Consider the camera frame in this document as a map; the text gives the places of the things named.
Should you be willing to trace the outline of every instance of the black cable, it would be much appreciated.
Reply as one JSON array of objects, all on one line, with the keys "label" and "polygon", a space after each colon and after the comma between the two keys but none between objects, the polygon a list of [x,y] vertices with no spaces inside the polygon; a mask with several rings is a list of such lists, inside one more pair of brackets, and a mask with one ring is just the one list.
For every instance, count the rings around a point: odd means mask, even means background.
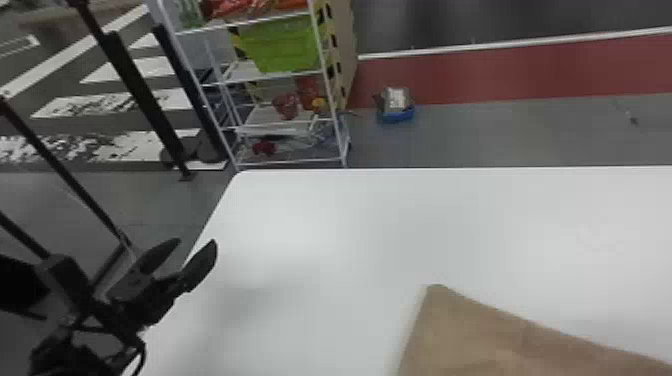
[{"label": "black cable", "polygon": [[131,376],[138,376],[142,368],[145,366],[145,361],[147,361],[147,349],[145,346],[140,348],[140,363],[135,367],[135,371]]}]

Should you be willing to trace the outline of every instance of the metal pole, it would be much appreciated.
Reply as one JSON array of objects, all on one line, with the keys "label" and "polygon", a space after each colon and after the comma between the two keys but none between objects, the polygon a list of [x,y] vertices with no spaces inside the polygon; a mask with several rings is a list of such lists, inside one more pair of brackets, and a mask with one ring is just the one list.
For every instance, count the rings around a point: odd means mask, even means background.
[{"label": "metal pole", "polygon": [[47,149],[47,147],[42,143],[42,141],[37,137],[35,132],[28,127],[28,125],[19,117],[19,115],[14,112],[14,110],[9,106],[4,97],[0,96],[0,115],[4,115],[7,120],[9,120],[12,125],[16,128],[26,140],[33,145],[35,150],[40,154],[44,160],[47,161],[49,166],[51,166],[54,171],[65,181],[65,183],[72,189],[77,196],[84,202],[84,204],[98,217],[98,219],[103,222],[105,227],[112,233],[112,235],[119,239],[119,242],[124,246],[132,245],[131,240],[124,234],[124,232],[115,226],[112,219],[107,215],[107,213],[101,208],[98,203],[91,197],[91,195],[84,189],[84,187],[79,184],[74,176],[68,171],[65,166]]},{"label": "metal pole", "polygon": [[189,72],[185,69],[184,65],[180,61],[180,58],[177,55],[177,51],[175,51],[175,47],[170,40],[170,36],[168,35],[166,27],[162,24],[158,24],[152,28],[152,32],[159,41],[159,45],[161,45],[163,52],[166,54],[166,57],[168,58],[170,65],[173,67],[175,75],[182,84],[184,91],[187,93],[187,98],[189,99],[191,106],[194,107],[194,112],[196,112],[198,120],[201,121],[203,131],[205,131],[205,134],[208,135],[210,144],[212,144],[212,147],[217,151],[220,157],[224,157],[226,155],[226,148],[224,147],[222,136],[219,134],[220,130],[217,129],[217,125],[213,123],[212,119],[210,119],[207,111],[203,107],[204,105],[207,106],[209,104],[203,103],[201,101],[198,88],[192,80]]},{"label": "metal pole", "polygon": [[0,212],[0,226],[40,259],[46,260],[51,256],[49,251],[28,235],[28,233],[23,231],[19,225],[9,219],[3,212]]},{"label": "metal pole", "polygon": [[170,125],[166,114],[154,98],[154,94],[147,86],[145,79],[140,74],[138,67],[126,50],[121,37],[116,32],[105,33],[88,7],[88,0],[68,0],[68,4],[75,8],[80,17],[89,28],[89,31],[103,49],[114,69],[121,77],[142,113],[149,121],[156,135],[165,147],[170,159],[182,174],[182,181],[191,181],[194,173],[185,164],[185,148],[182,145],[175,130]]}]

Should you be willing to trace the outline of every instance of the red item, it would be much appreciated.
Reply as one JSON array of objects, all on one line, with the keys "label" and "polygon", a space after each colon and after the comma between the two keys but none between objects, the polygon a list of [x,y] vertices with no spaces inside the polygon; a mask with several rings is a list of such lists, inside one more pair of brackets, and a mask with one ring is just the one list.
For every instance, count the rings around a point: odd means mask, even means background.
[{"label": "red item", "polygon": [[236,12],[247,10],[252,5],[252,0],[218,0],[213,1],[216,5],[212,13],[213,17],[226,17]]},{"label": "red item", "polygon": [[275,0],[252,0],[252,5],[247,11],[250,18],[256,18],[268,13],[275,5]]},{"label": "red item", "polygon": [[314,76],[296,77],[294,83],[297,94],[301,98],[301,105],[306,111],[313,111],[313,101],[320,96],[317,78]]},{"label": "red item", "polygon": [[267,157],[272,156],[275,154],[277,150],[277,146],[275,146],[274,143],[270,141],[259,141],[256,144],[252,145],[252,152],[254,152],[254,155],[259,155],[259,153],[264,153],[266,154]]},{"label": "red item", "polygon": [[288,10],[305,8],[308,6],[306,0],[278,0],[275,4],[275,9]]},{"label": "red item", "polygon": [[283,120],[293,120],[299,116],[299,97],[294,93],[282,94],[271,102]]}]

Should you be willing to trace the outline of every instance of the green bag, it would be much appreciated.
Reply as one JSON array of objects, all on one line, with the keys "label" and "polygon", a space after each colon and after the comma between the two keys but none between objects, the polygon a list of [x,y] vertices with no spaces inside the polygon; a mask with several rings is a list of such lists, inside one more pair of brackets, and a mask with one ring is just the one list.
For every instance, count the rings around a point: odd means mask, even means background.
[{"label": "green bag", "polygon": [[319,58],[310,16],[263,22],[241,30],[247,56],[261,72],[313,69]]}]

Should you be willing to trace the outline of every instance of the metal shelf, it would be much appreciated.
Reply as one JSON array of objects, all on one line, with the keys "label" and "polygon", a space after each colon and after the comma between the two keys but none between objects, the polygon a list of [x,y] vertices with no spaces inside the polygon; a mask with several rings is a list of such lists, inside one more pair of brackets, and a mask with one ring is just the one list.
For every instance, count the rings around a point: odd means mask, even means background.
[{"label": "metal shelf", "polygon": [[309,16],[310,11],[308,8],[293,9],[293,10],[272,10],[269,13],[266,13],[262,17],[257,17],[249,19],[246,16],[235,17],[228,20],[215,19],[209,21],[205,26],[195,28],[195,29],[185,29],[175,33],[175,35],[189,35],[204,33],[213,30],[228,29],[231,27],[247,26],[254,25],[261,22],[283,20],[286,18],[300,17],[300,16]]},{"label": "metal shelf", "polygon": [[[223,98],[224,106],[220,100],[207,101],[208,111],[212,120],[219,124],[220,130],[226,132],[224,143],[236,170],[251,166],[327,161],[338,162],[347,167],[347,144],[350,142],[350,133],[347,124],[339,120],[337,114],[338,104],[335,98],[339,97],[340,92],[336,85],[337,80],[333,79],[336,62],[332,61],[336,56],[331,55],[331,34],[322,32],[318,19],[320,12],[327,11],[325,2],[308,0],[307,7],[303,9],[274,10],[254,19],[248,19],[244,15],[217,19],[202,27],[176,31],[167,15],[164,1],[168,0],[158,0],[159,8],[166,18],[174,42],[177,45],[192,43],[191,38],[177,36],[193,34],[198,39],[197,42],[205,46],[204,56],[208,58],[211,69],[204,73],[209,75],[198,75],[193,79],[198,81],[198,90],[204,101],[209,96],[215,99],[219,99],[219,96]],[[220,58],[215,57],[213,53],[211,38],[204,34],[212,31],[228,35],[227,29],[231,27],[301,16],[310,17],[312,34],[318,50],[315,65],[301,71],[264,73],[252,60],[218,61]],[[181,47],[179,50],[181,59],[187,60],[186,53]],[[313,111],[306,111],[299,103],[297,116],[285,120],[283,115],[269,103],[278,95],[295,92],[296,82],[292,78],[301,76],[320,77],[317,90],[324,95],[329,106],[328,115],[326,112],[317,115]],[[253,145],[260,139],[273,142],[277,147],[276,152],[271,156],[254,154]]]},{"label": "metal shelf", "polygon": [[[284,120],[273,106],[256,105],[247,117],[242,126],[245,127],[267,127],[272,125],[294,125],[294,124],[310,124],[317,119],[317,115],[312,111],[306,111],[299,104],[299,113],[297,117],[292,120]],[[331,118],[319,119],[330,121]]]},{"label": "metal shelf", "polygon": [[265,80],[276,80],[279,78],[289,78],[289,77],[300,77],[300,76],[312,76],[316,74],[321,74],[321,69],[313,69],[306,71],[298,72],[273,72],[273,73],[263,73],[257,68],[257,65],[254,64],[252,60],[242,60],[236,61],[226,73],[224,73],[225,84],[239,84],[242,82],[250,81],[265,81]]},{"label": "metal shelf", "polygon": [[306,137],[274,141],[277,150],[273,155],[254,154],[251,145],[241,144],[236,152],[240,166],[282,165],[313,162],[341,162],[342,153],[336,142],[331,122],[321,123]]}]

